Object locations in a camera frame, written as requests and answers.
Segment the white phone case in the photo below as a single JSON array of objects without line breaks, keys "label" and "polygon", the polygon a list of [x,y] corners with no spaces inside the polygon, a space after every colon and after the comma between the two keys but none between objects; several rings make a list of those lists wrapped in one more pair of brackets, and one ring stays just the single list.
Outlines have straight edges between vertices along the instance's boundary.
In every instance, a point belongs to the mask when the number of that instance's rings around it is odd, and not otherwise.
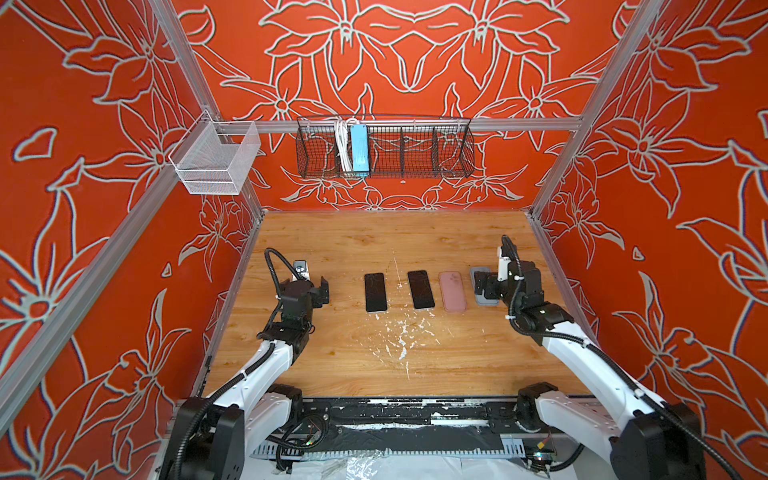
[{"label": "white phone case", "polygon": [[498,305],[498,299],[489,299],[485,296],[485,287],[487,281],[493,277],[489,267],[471,267],[470,279],[473,288],[474,298],[478,306],[482,307],[495,307]]}]

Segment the pink phone case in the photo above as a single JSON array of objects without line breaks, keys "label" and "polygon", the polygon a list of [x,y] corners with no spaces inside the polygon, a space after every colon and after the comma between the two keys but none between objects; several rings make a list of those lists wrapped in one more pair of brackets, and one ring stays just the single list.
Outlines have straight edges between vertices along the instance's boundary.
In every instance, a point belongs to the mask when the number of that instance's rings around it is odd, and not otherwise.
[{"label": "pink phone case", "polygon": [[467,309],[467,299],[461,274],[458,271],[439,273],[442,304],[446,312],[461,313]]}]

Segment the black phone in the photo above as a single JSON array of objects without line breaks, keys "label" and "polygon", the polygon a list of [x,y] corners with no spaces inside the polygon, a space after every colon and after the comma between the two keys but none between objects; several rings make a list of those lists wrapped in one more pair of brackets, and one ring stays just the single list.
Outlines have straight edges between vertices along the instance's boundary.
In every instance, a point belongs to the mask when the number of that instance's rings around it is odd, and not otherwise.
[{"label": "black phone", "polygon": [[366,311],[368,313],[385,312],[388,309],[388,301],[384,274],[365,274],[364,286]]}]

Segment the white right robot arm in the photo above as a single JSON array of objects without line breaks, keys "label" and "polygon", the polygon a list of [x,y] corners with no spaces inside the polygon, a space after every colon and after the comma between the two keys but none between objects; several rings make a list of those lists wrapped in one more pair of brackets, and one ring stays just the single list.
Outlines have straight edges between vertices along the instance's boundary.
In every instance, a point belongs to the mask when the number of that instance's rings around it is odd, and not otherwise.
[{"label": "white right robot arm", "polygon": [[474,273],[476,294],[506,306],[512,329],[558,358],[588,388],[603,410],[570,399],[539,382],[518,393],[516,421],[525,431],[553,427],[570,436],[578,451],[590,450],[619,479],[704,479],[712,459],[730,478],[736,469],[701,433],[699,417],[671,404],[630,376],[561,306],[545,299],[541,272],[520,259],[501,237],[498,270]]}]

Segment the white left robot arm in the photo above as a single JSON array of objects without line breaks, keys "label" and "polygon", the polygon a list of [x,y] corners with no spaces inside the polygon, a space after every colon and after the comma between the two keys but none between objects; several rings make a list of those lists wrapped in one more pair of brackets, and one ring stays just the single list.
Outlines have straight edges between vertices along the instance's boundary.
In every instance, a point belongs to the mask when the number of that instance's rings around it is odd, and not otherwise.
[{"label": "white left robot arm", "polygon": [[275,445],[282,465],[286,450],[305,452],[323,443],[328,421],[306,411],[300,389],[279,383],[314,331],[313,313],[330,301],[326,281],[314,284],[294,265],[280,280],[274,263],[285,256],[268,247],[265,262],[277,304],[256,353],[232,378],[208,396],[188,398],[179,408],[164,457],[161,479],[238,479],[247,458],[265,442]]}]

